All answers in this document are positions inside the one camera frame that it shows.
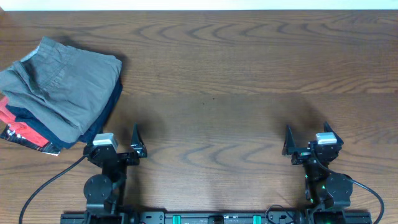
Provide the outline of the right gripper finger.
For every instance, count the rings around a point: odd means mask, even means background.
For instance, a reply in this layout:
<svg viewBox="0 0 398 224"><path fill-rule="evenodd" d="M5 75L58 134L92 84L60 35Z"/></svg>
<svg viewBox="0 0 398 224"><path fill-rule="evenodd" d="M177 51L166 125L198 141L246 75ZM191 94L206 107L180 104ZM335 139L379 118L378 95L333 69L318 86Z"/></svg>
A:
<svg viewBox="0 0 398 224"><path fill-rule="evenodd" d="M295 149L295 141L292 134L292 130L289 125L286 126L285 130L285 141L284 146L282 148L282 155L291 155Z"/></svg>
<svg viewBox="0 0 398 224"><path fill-rule="evenodd" d="M344 144L344 141L337 135L334 130L331 128L331 126L328 124L327 121L323 123L323 130L325 133L333 133L335 138L336 138L336 143L340 146Z"/></svg>

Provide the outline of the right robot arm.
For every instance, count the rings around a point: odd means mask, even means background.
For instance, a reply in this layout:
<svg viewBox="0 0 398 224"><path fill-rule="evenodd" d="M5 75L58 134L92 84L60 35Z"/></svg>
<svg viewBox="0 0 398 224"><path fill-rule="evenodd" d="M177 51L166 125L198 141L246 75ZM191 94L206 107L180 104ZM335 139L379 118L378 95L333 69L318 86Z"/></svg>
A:
<svg viewBox="0 0 398 224"><path fill-rule="evenodd" d="M344 208L351 205L353 184L347 176L328 168L344 144L343 140L323 124L323 132L306 147L298 147L290 126L286 127L282 155L291 157L291 164L301 165L305 171L305 198L311 206L292 215L293 223L345 222Z"/></svg>

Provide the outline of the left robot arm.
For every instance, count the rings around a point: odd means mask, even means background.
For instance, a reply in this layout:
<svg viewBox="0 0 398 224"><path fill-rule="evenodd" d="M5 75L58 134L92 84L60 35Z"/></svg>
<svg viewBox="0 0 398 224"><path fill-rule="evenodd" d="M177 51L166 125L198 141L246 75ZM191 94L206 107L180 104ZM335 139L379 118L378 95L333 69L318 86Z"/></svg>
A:
<svg viewBox="0 0 398 224"><path fill-rule="evenodd" d="M139 159L147 157L147 149L133 126L130 152L117 152L118 142L113 133L97 134L87 144L83 155L99 168L101 173L90 177L83 188L86 198L84 223L139 223L139 214L124 205L127 168L138 166Z"/></svg>

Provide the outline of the grey shorts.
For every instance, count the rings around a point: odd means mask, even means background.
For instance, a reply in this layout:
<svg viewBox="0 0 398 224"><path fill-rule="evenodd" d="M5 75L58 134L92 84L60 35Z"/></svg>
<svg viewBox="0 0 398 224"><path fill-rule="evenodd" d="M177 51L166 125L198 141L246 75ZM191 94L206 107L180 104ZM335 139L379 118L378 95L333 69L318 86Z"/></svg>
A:
<svg viewBox="0 0 398 224"><path fill-rule="evenodd" d="M72 143L103 112L122 62L43 37L30 54L1 72L9 104L24 107L61 141Z"/></svg>

